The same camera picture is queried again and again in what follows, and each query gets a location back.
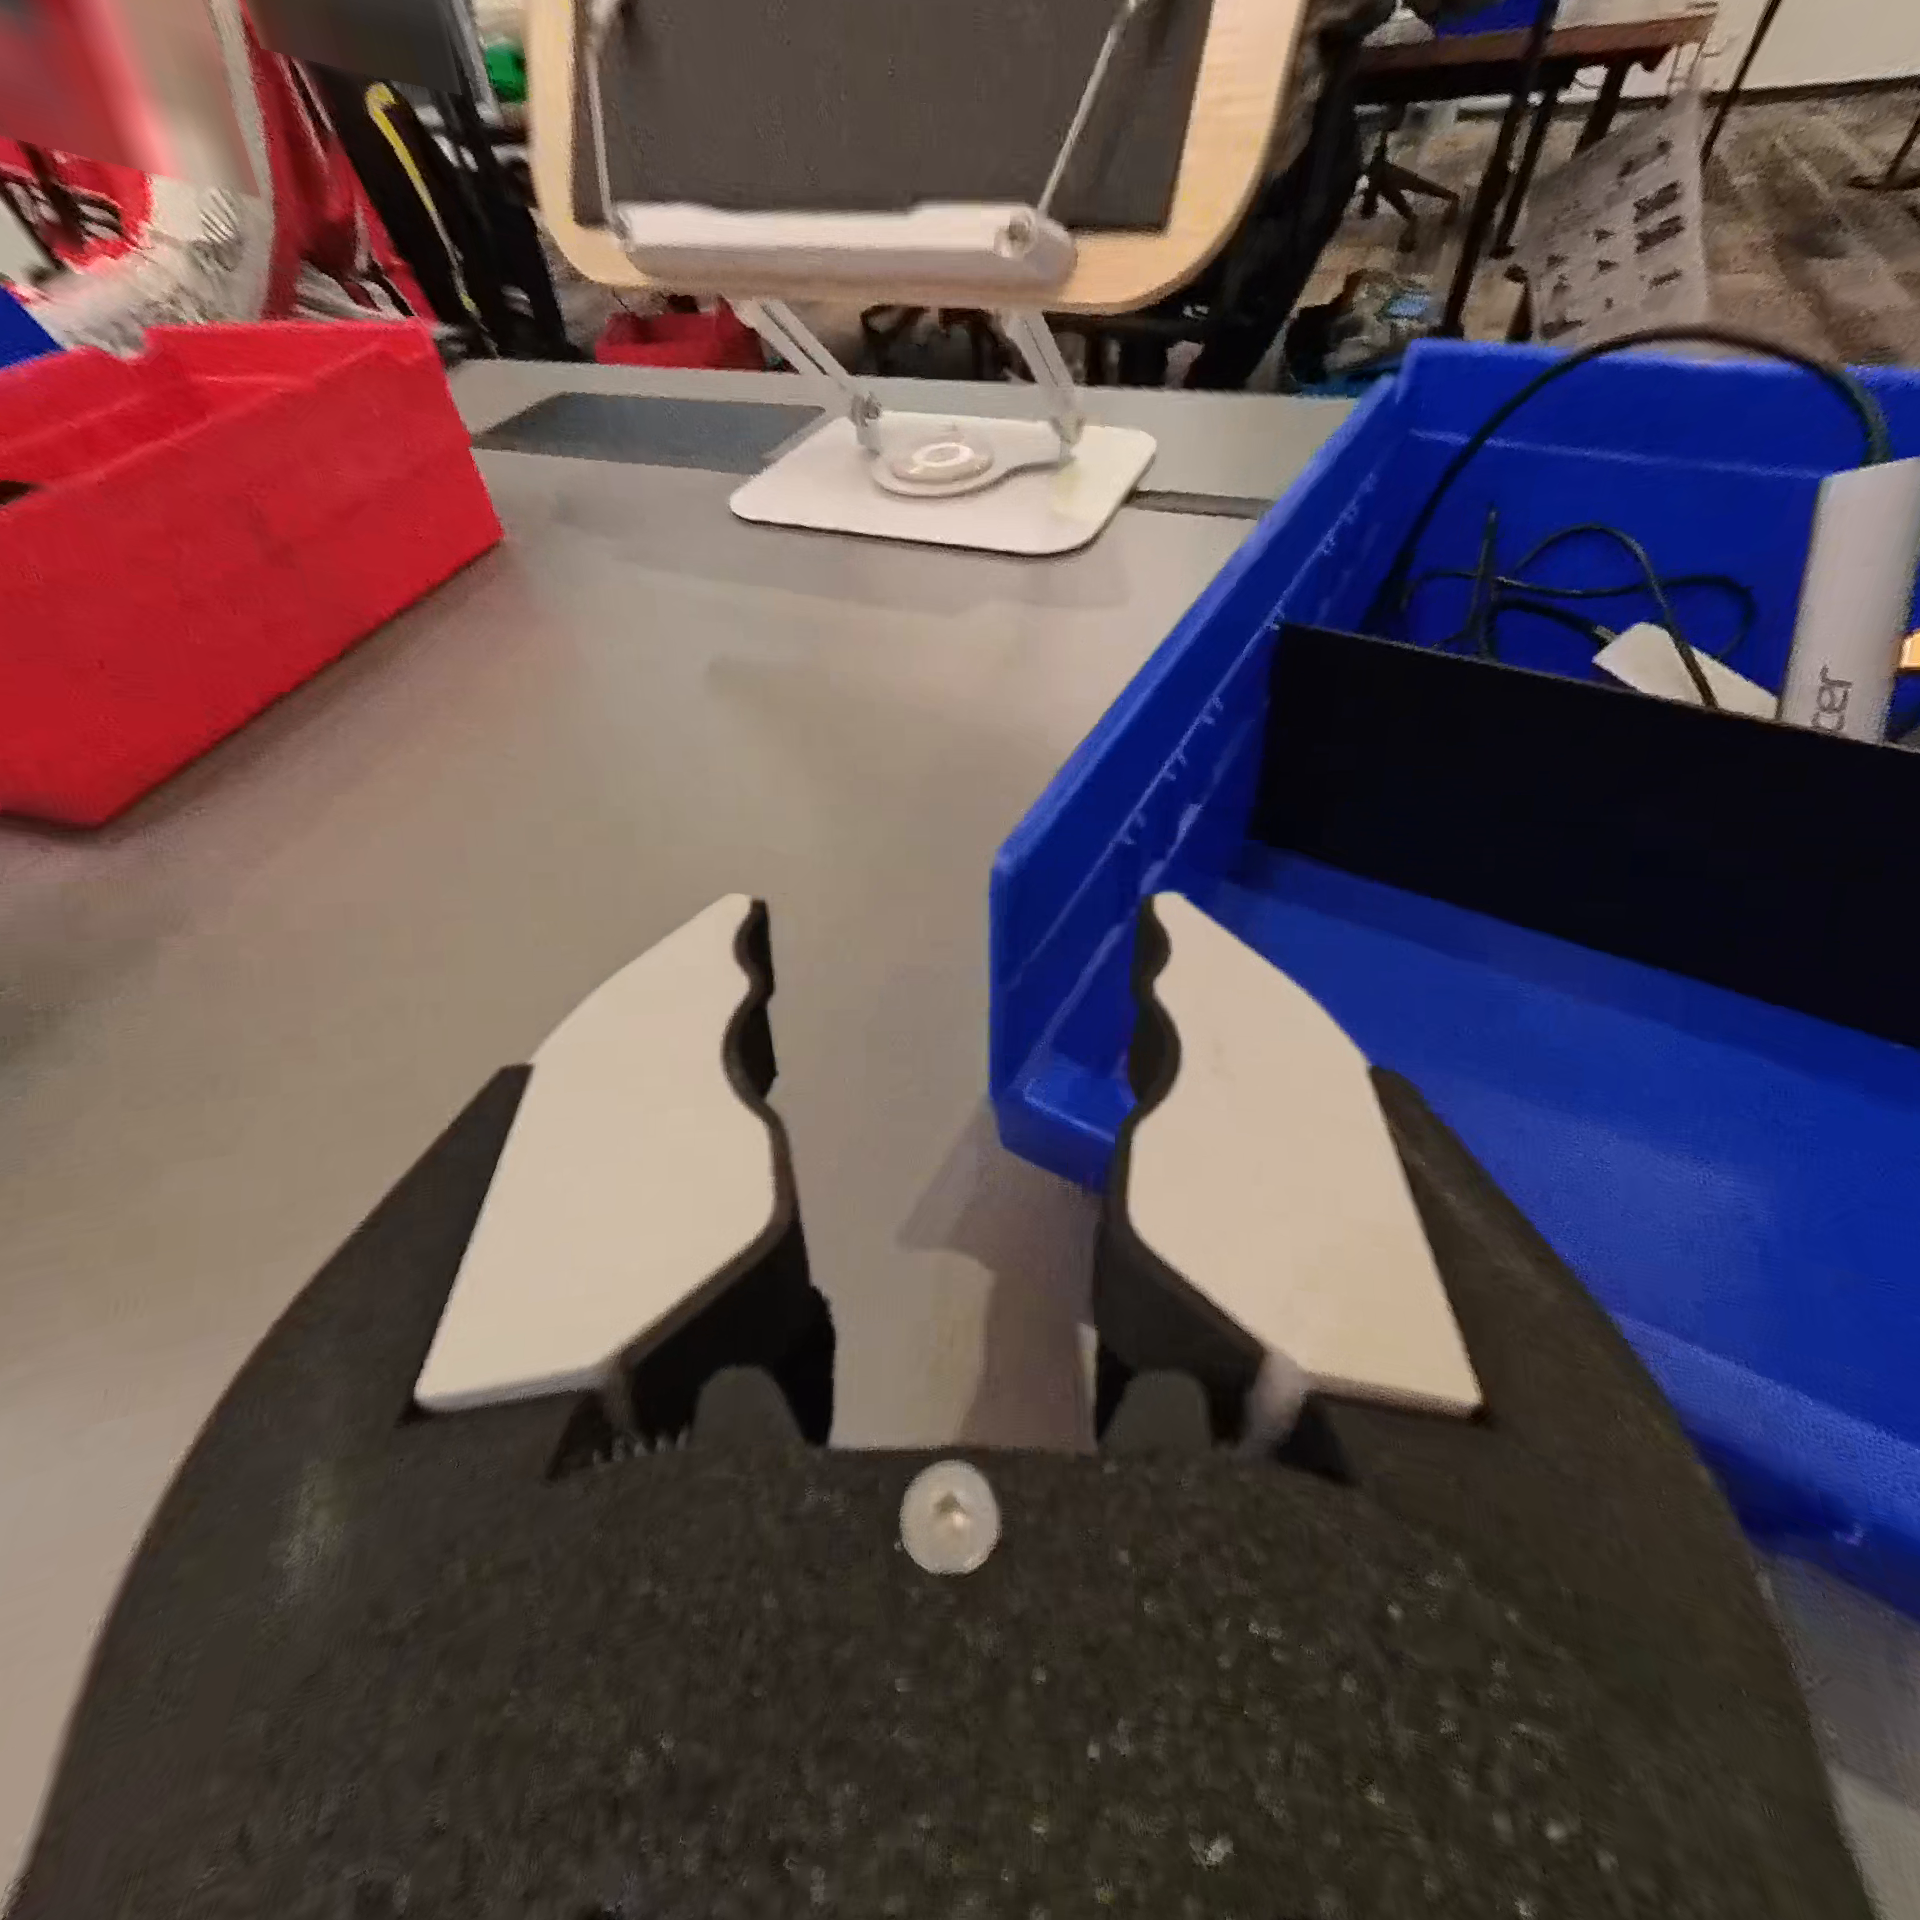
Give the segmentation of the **grey hub with cable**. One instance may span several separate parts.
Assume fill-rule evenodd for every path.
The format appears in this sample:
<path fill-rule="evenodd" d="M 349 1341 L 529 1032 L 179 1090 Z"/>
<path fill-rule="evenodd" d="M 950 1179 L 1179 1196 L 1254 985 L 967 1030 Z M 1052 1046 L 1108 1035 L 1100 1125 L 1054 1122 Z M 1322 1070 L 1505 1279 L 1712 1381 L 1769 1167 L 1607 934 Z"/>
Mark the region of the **grey hub with cable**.
<path fill-rule="evenodd" d="M 1777 718 L 1883 742 L 1917 566 L 1917 457 L 1830 473 L 1815 491 Z"/>

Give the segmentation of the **blue plastic bin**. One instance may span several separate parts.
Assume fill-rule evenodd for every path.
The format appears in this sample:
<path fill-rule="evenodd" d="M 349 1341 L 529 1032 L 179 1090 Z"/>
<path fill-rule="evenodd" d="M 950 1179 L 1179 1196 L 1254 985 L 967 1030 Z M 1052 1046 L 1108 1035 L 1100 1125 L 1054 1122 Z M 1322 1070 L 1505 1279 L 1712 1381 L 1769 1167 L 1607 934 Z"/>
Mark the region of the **blue plastic bin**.
<path fill-rule="evenodd" d="M 1430 342 L 1309 457 L 994 856 L 999 1139 L 1103 1183 L 1133 925 L 1179 892 L 1414 1082 L 1616 1318 L 1740 1521 L 1916 1616 L 1917 1055 L 1345 874 L 1250 830 L 1292 622 L 1619 686 L 1591 625 L 1677 595 L 1773 691 L 1818 486 L 1866 425 L 1812 371 Z"/>

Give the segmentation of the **red plastic bin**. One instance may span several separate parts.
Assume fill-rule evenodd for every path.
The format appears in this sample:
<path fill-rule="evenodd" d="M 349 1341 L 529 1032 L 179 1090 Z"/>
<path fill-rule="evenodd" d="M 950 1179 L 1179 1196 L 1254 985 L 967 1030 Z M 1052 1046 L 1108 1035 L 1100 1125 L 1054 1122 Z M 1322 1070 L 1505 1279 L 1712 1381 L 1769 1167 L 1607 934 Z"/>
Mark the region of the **red plastic bin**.
<path fill-rule="evenodd" d="M 153 328 L 1 380 L 1 810 L 99 828 L 501 539 L 414 319 Z"/>

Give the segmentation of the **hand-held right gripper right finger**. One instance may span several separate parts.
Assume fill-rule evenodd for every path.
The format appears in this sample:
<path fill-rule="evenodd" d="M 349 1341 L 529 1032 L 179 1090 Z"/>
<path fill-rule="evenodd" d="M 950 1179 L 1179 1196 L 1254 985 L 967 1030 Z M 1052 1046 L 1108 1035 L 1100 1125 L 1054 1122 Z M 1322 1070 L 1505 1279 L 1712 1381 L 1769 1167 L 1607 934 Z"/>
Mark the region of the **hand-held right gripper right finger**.
<path fill-rule="evenodd" d="M 1314 1397 L 1469 1421 L 1483 1387 L 1363 1050 L 1178 892 L 1135 920 L 1132 1106 L 1092 1321 L 1133 1377 L 1181 1376 L 1211 1439 L 1284 1446 Z"/>

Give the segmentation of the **wooden background table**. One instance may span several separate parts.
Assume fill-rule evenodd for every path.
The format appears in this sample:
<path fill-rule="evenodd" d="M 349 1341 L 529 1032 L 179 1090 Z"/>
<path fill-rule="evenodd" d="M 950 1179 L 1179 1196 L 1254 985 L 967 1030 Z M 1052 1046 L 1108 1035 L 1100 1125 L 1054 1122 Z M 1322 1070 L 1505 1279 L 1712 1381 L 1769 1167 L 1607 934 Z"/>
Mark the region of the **wooden background table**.
<path fill-rule="evenodd" d="M 1437 324 L 1442 336 L 1466 333 L 1477 272 L 1512 257 L 1553 116 L 1575 78 L 1597 71 L 1595 96 L 1575 140 L 1584 151 L 1612 132 L 1627 78 L 1704 48 L 1716 14 L 1709 2 L 1539 2 L 1527 3 L 1520 24 L 1359 51 L 1359 106 L 1503 102 L 1491 153 L 1459 220 Z"/>

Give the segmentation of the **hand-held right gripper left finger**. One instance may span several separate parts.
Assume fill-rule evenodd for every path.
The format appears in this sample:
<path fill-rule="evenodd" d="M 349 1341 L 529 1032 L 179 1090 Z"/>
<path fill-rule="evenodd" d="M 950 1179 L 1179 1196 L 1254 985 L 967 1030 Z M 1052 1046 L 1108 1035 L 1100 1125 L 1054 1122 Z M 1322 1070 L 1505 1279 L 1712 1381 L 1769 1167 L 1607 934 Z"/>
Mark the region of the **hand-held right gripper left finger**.
<path fill-rule="evenodd" d="M 828 1441 L 833 1321 L 769 1102 L 773 992 L 768 906 L 731 892 L 540 1041 L 414 1381 L 421 1414 L 590 1394 L 655 1441 L 748 1369 Z"/>

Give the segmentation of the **red white printed bag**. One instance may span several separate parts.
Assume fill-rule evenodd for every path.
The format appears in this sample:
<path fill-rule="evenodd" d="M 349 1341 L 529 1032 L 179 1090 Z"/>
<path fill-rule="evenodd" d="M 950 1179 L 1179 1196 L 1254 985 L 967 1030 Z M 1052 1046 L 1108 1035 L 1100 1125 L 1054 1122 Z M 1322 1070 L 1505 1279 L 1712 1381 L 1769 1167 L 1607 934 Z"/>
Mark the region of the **red white printed bag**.
<path fill-rule="evenodd" d="M 15 287 L 61 349 L 158 326 L 397 319 L 383 236 L 299 60 L 256 5 L 3 3 Z"/>

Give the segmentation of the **grey desk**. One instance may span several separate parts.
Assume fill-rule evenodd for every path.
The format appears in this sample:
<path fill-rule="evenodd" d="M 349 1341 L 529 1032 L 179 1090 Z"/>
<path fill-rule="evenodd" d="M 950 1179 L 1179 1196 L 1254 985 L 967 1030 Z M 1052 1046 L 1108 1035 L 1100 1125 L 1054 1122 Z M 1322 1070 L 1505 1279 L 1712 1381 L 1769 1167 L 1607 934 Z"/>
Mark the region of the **grey desk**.
<path fill-rule="evenodd" d="M 1412 1080 L 1347 1032 L 1483 1407 L 1271 1451 L 1097 1343 L 1109 1162 L 999 1137 L 995 851 L 1254 527 L 483 480 L 512 555 L 3 830 L 3 1586 L 91 1644 L 10 1913 L 1869 1916 L 1745 1523 Z M 731 893 L 828 1441 L 746 1368 L 421 1411 L 536 1048 Z"/>

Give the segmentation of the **white folding stand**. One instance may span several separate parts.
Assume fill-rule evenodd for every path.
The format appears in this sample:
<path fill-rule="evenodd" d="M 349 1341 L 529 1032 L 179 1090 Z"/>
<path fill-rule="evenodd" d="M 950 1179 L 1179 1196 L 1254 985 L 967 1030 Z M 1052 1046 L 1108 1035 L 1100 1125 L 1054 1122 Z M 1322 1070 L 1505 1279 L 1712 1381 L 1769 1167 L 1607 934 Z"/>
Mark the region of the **white folding stand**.
<path fill-rule="evenodd" d="M 1090 425 L 1041 311 L 1077 264 L 1054 202 L 1139 3 L 1118 3 L 1032 203 L 922 202 L 904 209 L 723 209 L 619 202 L 612 190 L 603 67 L 631 3 L 587 5 L 587 127 L 610 236 L 642 275 L 721 298 L 790 369 L 838 398 L 841 420 L 780 453 L 729 502 L 759 525 L 927 542 L 1011 557 L 1070 554 L 1115 515 L 1156 443 Z M 790 294 L 973 291 L 999 298 L 1040 418 L 885 409 Z"/>

